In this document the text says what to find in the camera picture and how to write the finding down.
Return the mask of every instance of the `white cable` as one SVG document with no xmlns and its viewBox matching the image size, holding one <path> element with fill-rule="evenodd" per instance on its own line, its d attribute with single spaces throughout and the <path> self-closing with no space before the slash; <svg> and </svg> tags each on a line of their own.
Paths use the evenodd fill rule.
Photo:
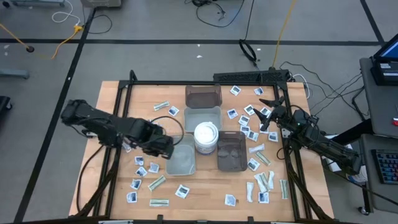
<svg viewBox="0 0 398 224">
<path fill-rule="evenodd" d="M 308 86 L 308 83 L 307 83 L 306 79 L 305 79 L 304 76 L 301 75 L 301 74 L 295 74 L 295 75 L 293 76 L 293 78 L 296 77 L 296 76 L 300 76 L 300 77 L 302 77 L 302 78 L 304 79 L 305 85 L 307 86 L 307 93 L 308 93 L 307 99 L 309 99 L 309 98 L 310 98 L 310 87 Z"/>
<path fill-rule="evenodd" d="M 76 26 L 78 26 L 78 25 L 80 24 L 80 18 L 77 17 L 77 16 L 75 16 L 75 15 L 72 15 L 72 12 L 73 12 L 72 3 L 70 3 L 70 1 L 68 1 L 68 0 L 65 0 L 65 1 L 66 1 L 67 3 L 69 3 L 69 5 L 70 5 L 70 12 L 69 12 L 69 13 L 67 13 L 67 12 L 56 12 L 56 13 L 52 14 L 51 19 L 52 19 L 54 22 L 56 22 L 56 23 L 61 23 L 61 22 L 65 22 L 65 21 L 69 18 L 69 16 L 72 16 L 72 17 L 78 19 L 78 21 L 77 21 L 77 23 L 76 23 Z M 66 16 L 64 19 L 60 20 L 60 21 L 56 21 L 56 20 L 54 19 L 54 16 L 57 15 L 57 14 L 65 14 L 65 15 L 67 15 L 67 16 Z"/>
</svg>

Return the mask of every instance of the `wooden table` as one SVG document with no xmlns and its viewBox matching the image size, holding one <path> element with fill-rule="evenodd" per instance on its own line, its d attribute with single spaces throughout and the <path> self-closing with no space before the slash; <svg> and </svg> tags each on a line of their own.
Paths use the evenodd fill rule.
<svg viewBox="0 0 398 224">
<path fill-rule="evenodd" d="M 96 107 L 100 110 L 112 113 L 114 107 L 114 99 L 116 97 L 118 82 L 103 82 L 99 93 Z M 288 83 L 290 103 L 299 105 L 309 112 L 307 99 L 302 83 Z M 223 131 L 239 131 L 240 125 L 238 119 L 229 119 L 226 111 L 231 108 L 237 109 L 239 115 L 246 114 L 243 108 L 249 104 L 260 110 L 264 105 L 258 100 L 260 97 L 254 94 L 253 89 L 257 86 L 241 86 L 242 92 L 238 96 L 232 95 L 229 90 L 230 86 L 222 86 L 223 104 L 221 105 L 223 115 Z M 274 99 L 272 87 L 263 87 L 264 94 L 261 98 Z M 158 111 L 153 110 L 153 106 L 163 101 L 169 101 L 171 106 L 180 109 L 176 118 L 183 124 L 183 109 L 185 106 L 185 86 L 178 85 L 134 85 L 132 88 L 132 97 L 130 102 L 128 116 L 135 118 L 153 119 L 158 116 L 168 115 L 167 109 Z M 181 130 L 178 125 L 171 119 L 161 119 L 159 123 L 167 130 L 168 135 L 179 135 Z M 259 119 L 250 116 L 249 126 L 252 130 L 259 132 Z M 270 131 L 280 132 L 275 125 L 271 123 Z M 169 176 L 165 173 L 165 159 L 161 157 L 152 157 L 144 154 L 141 150 L 133 150 L 127 153 L 122 151 L 119 164 L 118 178 L 114 192 L 113 208 L 111 212 L 112 219 L 141 219 L 155 220 L 157 215 L 161 214 L 165 220 L 225 220 L 225 221 L 247 221 L 248 216 L 253 216 L 255 221 L 294 221 L 292 202 L 289 196 L 288 200 L 282 199 L 279 180 L 287 179 L 285 162 L 278 160 L 276 152 L 282 147 L 281 137 L 279 142 L 270 142 L 268 135 L 260 134 L 258 142 L 247 139 L 247 147 L 258 146 L 265 143 L 266 150 L 263 154 L 271 161 L 271 165 L 267 167 L 261 163 L 256 172 L 247 169 L 244 172 L 222 172 L 217 169 L 216 153 L 210 156 L 201 156 L 196 153 L 197 170 L 193 175 L 188 176 Z M 82 165 L 86 160 L 99 148 L 99 144 L 95 139 L 89 139 Z M 303 170 L 307 189 L 317 201 L 319 206 L 326 214 L 333 217 L 328 189 L 323 174 L 322 164 L 318 154 L 312 151 L 302 149 Z M 102 150 L 87 166 L 83 175 L 81 185 L 80 205 L 83 206 L 93 195 L 98 186 L 101 166 L 103 163 L 104 150 Z M 150 162 L 160 165 L 158 174 L 148 173 L 142 178 L 142 184 L 137 190 L 137 203 L 127 203 L 126 195 L 128 192 L 135 191 L 130 188 L 133 179 L 139 177 L 135 171 L 139 166 L 134 165 L 134 156 L 144 156 L 146 170 L 149 169 Z M 248 153 L 248 160 L 253 157 L 257 161 L 259 159 L 254 154 Z M 270 192 L 270 203 L 259 204 L 258 192 L 259 187 L 254 174 L 266 172 L 269 170 L 275 172 L 274 189 Z M 155 179 L 165 175 L 166 182 L 159 188 L 151 192 L 148 185 Z M 253 203 L 246 201 L 246 182 L 254 182 Z M 177 187 L 183 184 L 190 188 L 189 195 L 186 199 L 177 197 L 174 193 Z M 302 205 L 302 196 L 297 190 L 298 204 L 300 207 L 300 216 L 304 217 L 304 209 Z M 232 194 L 238 200 L 235 207 L 224 204 L 225 194 Z M 108 191 L 105 190 L 102 199 L 100 214 L 103 214 Z M 149 206 L 149 200 L 152 198 L 167 198 L 170 200 L 170 207 L 154 208 Z M 70 208 L 70 214 L 76 213 L 76 192 Z"/>
</svg>

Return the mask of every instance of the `white card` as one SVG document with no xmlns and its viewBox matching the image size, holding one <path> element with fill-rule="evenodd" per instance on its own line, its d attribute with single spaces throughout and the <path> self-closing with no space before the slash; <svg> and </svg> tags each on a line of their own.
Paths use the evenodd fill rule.
<svg viewBox="0 0 398 224">
<path fill-rule="evenodd" d="M 175 106 L 172 106 L 172 107 L 169 109 L 169 114 L 170 114 L 171 116 L 175 116 L 175 115 L 178 114 L 179 111 L 180 111 L 180 110 L 177 109 Z"/>
<path fill-rule="evenodd" d="M 269 109 L 263 107 L 263 108 L 260 110 L 260 112 L 261 112 L 262 114 L 266 115 L 267 118 L 268 118 L 272 111 L 270 111 Z"/>
<path fill-rule="evenodd" d="M 249 148 L 249 153 L 254 153 L 254 152 L 258 152 L 258 151 L 263 151 L 263 150 L 265 150 L 266 149 L 266 145 L 264 145 L 264 143 L 263 144 L 261 144 L 261 145 L 259 145 L 259 146 L 256 146 L 256 147 L 250 147 Z"/>
<path fill-rule="evenodd" d="M 255 159 L 250 158 L 249 162 L 248 162 L 248 167 L 249 169 L 256 171 L 260 166 L 260 163 L 257 162 Z"/>
<path fill-rule="evenodd" d="M 142 156 L 136 156 L 134 158 L 136 165 L 143 166 L 144 165 L 144 158 Z"/>
<path fill-rule="evenodd" d="M 178 187 L 177 191 L 175 192 L 175 194 L 177 196 L 179 196 L 180 198 L 186 198 L 187 195 L 189 193 L 189 188 L 188 187 L 184 187 L 183 185 L 180 184 L 180 186 Z"/>
<path fill-rule="evenodd" d="M 260 133 L 262 134 L 268 134 L 269 133 L 269 126 L 265 131 L 261 131 L 261 127 L 263 126 L 263 124 L 260 124 Z"/>
<path fill-rule="evenodd" d="M 150 162 L 149 172 L 158 173 L 159 172 L 159 165 L 153 162 Z"/>
<path fill-rule="evenodd" d="M 132 189 L 136 189 L 136 190 L 138 190 L 139 189 L 139 186 L 141 186 L 141 180 L 136 180 L 136 179 L 133 179 L 132 180 L 132 182 L 131 182 L 131 185 L 130 185 L 130 187 L 132 188 Z"/>
<path fill-rule="evenodd" d="M 251 116 L 254 114 L 254 110 L 253 110 L 253 106 L 252 105 L 248 105 L 247 107 L 244 108 L 244 110 L 246 111 L 246 113 Z"/>
<path fill-rule="evenodd" d="M 140 177 L 145 177 L 148 172 L 145 170 L 143 167 L 139 167 L 138 170 L 136 171 L 136 174 Z"/>
<path fill-rule="evenodd" d="M 268 140 L 273 141 L 273 142 L 278 142 L 278 133 L 277 132 L 269 133 Z"/>
<path fill-rule="evenodd" d="M 127 203 L 136 203 L 137 202 L 137 192 L 129 192 L 126 195 Z"/>
<path fill-rule="evenodd" d="M 236 205 L 236 198 L 234 197 L 234 195 L 226 194 L 224 203 L 225 203 L 225 205 L 235 206 Z"/>
<path fill-rule="evenodd" d="M 228 117 L 230 119 L 233 119 L 238 116 L 238 112 L 236 112 L 235 109 L 231 109 L 231 110 L 227 111 L 226 113 L 228 114 Z"/>
<path fill-rule="evenodd" d="M 239 118 L 239 124 L 242 124 L 243 126 L 247 126 L 250 118 L 248 118 L 245 115 L 242 115 L 241 118 Z"/>
<path fill-rule="evenodd" d="M 248 134 L 248 139 L 253 140 L 257 142 L 257 138 L 259 137 L 259 133 L 255 133 L 253 131 L 250 131 Z"/>
<path fill-rule="evenodd" d="M 249 132 L 250 132 L 250 127 L 241 125 L 241 132 L 243 132 L 244 135 L 247 136 L 249 134 Z"/>
<path fill-rule="evenodd" d="M 241 89 L 239 87 L 237 87 L 237 86 L 232 86 L 230 92 L 232 94 L 234 94 L 235 96 L 237 96 L 241 92 Z"/>
<path fill-rule="evenodd" d="M 264 92 L 264 90 L 262 90 L 261 87 L 254 89 L 254 93 L 258 96 L 261 95 L 263 92 Z"/>
<path fill-rule="evenodd" d="M 269 192 L 259 192 L 259 203 L 269 203 Z"/>
</svg>

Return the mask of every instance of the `computer monitor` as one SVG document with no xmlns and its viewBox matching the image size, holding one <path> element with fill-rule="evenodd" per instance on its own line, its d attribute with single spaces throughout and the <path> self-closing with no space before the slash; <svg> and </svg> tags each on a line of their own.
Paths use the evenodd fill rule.
<svg viewBox="0 0 398 224">
<path fill-rule="evenodd" d="M 372 57 L 372 75 L 377 85 L 398 85 L 398 34 Z"/>
</svg>

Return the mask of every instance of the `keyboard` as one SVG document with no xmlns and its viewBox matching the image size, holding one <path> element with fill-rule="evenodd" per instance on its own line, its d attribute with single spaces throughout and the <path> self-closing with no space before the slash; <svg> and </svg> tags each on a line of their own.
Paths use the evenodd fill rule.
<svg viewBox="0 0 398 224">
<path fill-rule="evenodd" d="M 289 78 L 288 70 L 256 71 L 256 72 L 233 72 L 216 73 L 213 75 L 215 82 L 286 82 Z"/>
<path fill-rule="evenodd" d="M 382 184 L 398 184 L 398 150 L 372 149 L 377 174 Z"/>
</svg>

